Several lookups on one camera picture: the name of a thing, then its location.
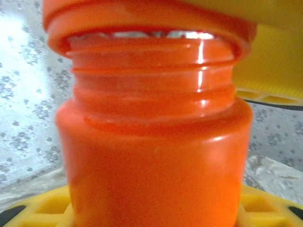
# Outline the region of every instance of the bottle body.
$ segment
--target bottle body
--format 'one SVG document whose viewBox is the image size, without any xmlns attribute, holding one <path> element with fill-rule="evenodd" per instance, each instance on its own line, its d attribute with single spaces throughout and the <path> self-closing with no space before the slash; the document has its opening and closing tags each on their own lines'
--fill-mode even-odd
<svg viewBox="0 0 303 227">
<path fill-rule="evenodd" d="M 252 113 L 234 97 L 232 45 L 70 42 L 76 85 L 56 123 L 76 225 L 233 227 Z"/>
</svg>

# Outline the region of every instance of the gray floral pattern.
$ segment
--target gray floral pattern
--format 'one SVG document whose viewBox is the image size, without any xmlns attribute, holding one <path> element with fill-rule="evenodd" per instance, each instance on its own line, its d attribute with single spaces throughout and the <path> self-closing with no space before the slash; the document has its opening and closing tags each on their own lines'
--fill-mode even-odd
<svg viewBox="0 0 303 227">
<path fill-rule="evenodd" d="M 74 78 L 47 47 L 41 10 L 41 0 L 0 0 L 0 188 L 62 165 L 54 114 Z M 303 112 L 252 107 L 250 154 L 303 171 Z"/>
</svg>

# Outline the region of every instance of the bottle neck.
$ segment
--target bottle neck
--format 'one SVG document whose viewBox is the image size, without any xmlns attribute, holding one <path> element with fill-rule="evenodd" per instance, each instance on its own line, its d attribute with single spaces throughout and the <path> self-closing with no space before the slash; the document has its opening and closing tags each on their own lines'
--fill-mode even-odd
<svg viewBox="0 0 303 227">
<path fill-rule="evenodd" d="M 162 122 L 194 119 L 234 102 L 233 46 L 221 38 L 70 39 L 80 108 L 113 118 Z"/>
</svg>

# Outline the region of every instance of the plastic container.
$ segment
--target plastic container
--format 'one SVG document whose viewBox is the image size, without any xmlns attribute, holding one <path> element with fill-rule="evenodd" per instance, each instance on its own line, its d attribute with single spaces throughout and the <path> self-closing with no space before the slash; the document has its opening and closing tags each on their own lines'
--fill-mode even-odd
<svg viewBox="0 0 303 227">
<path fill-rule="evenodd" d="M 76 77 L 56 116 L 76 225 L 233 227 L 252 112 L 231 76 L 255 26 L 171 1 L 84 2 L 44 17 Z M 181 15 L 204 32 L 176 36 Z"/>
</svg>

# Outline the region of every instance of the orange bottle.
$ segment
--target orange bottle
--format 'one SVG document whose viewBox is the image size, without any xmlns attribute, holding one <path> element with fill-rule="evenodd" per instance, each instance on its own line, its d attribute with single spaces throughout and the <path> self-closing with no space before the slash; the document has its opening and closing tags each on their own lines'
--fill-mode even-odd
<svg viewBox="0 0 303 227">
<path fill-rule="evenodd" d="M 255 26 L 136 3 L 44 1 L 49 45 L 76 77 L 56 116 L 76 225 L 233 227 L 252 113 L 231 75 Z"/>
</svg>

